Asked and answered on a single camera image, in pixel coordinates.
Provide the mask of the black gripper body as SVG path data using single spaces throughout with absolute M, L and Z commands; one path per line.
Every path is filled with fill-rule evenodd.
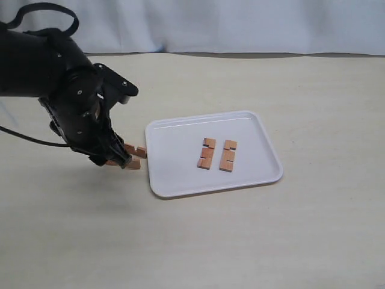
M 66 75 L 48 96 L 38 99 L 48 112 L 50 128 L 72 151 L 84 154 L 99 166 L 103 124 L 110 110 L 98 94 L 102 78 L 92 67 Z

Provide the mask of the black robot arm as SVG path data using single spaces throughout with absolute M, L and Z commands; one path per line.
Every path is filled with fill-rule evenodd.
M 37 98 L 50 129 L 96 165 L 113 161 L 124 168 L 131 162 L 109 112 L 137 94 L 117 72 L 93 64 L 65 32 L 20 33 L 1 24 L 1 96 Z

